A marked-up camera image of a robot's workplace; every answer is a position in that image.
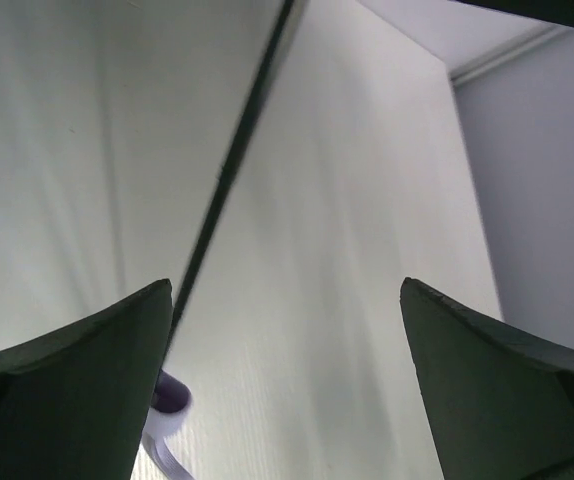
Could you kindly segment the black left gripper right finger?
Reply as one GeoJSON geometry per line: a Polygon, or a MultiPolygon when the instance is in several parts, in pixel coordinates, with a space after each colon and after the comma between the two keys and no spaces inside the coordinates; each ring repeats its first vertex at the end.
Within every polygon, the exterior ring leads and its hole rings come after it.
{"type": "Polygon", "coordinates": [[[574,479],[574,349],[403,281],[400,304],[447,479],[574,479]]]}

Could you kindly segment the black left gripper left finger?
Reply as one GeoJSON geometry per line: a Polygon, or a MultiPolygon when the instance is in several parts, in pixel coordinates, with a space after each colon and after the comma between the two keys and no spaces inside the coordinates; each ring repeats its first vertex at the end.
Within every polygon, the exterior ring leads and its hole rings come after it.
{"type": "Polygon", "coordinates": [[[172,286],[0,350],[0,480],[128,479],[168,342],[172,286]]]}

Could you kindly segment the lilac folding umbrella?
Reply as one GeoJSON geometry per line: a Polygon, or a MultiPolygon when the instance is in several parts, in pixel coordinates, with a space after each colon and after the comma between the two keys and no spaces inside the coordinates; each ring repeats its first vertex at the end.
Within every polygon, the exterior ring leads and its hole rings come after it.
{"type": "MultiPolygon", "coordinates": [[[[284,1],[276,16],[173,302],[166,353],[171,351],[172,342],[189,303],[228,196],[307,5],[306,1],[284,1]]],[[[166,444],[167,438],[181,430],[192,403],[193,396],[190,389],[174,376],[161,370],[154,387],[141,444],[149,458],[168,479],[190,479],[192,477],[166,444]]]]}

